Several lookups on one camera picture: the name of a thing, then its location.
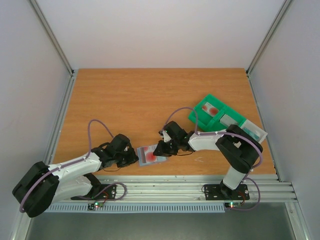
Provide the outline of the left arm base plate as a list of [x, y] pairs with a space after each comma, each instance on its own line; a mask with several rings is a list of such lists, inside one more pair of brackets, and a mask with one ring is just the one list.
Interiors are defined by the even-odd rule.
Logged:
[[108, 200], [114, 200], [116, 198], [117, 185], [116, 184], [101, 184], [99, 187], [94, 186], [88, 194], [84, 196], [74, 196], [71, 200], [95, 200], [100, 201], [107, 198]]

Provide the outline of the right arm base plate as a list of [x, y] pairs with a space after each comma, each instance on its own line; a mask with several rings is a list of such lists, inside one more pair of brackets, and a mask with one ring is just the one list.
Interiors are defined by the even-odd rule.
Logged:
[[235, 190], [230, 190], [220, 184], [205, 184], [201, 191], [207, 201], [231, 201], [249, 200], [249, 190], [246, 184], [240, 184]]

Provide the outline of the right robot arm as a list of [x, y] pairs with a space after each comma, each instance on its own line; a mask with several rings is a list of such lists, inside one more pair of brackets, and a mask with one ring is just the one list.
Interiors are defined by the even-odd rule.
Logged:
[[249, 172], [263, 161], [263, 147], [248, 133], [235, 124], [222, 131], [186, 132], [175, 121], [167, 123], [159, 132], [162, 139], [153, 152], [155, 156], [169, 158], [179, 151], [219, 151], [229, 163], [229, 169], [218, 190], [225, 199], [234, 197], [239, 185]]

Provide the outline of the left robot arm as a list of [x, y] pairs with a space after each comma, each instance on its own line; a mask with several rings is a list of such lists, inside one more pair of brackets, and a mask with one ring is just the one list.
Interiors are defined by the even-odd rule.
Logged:
[[111, 142], [91, 148], [83, 156], [46, 165], [36, 162], [13, 188], [20, 212], [34, 218], [51, 204], [66, 199], [98, 200], [109, 185], [102, 184], [95, 173], [116, 165], [121, 169], [139, 160], [130, 139], [118, 134]]

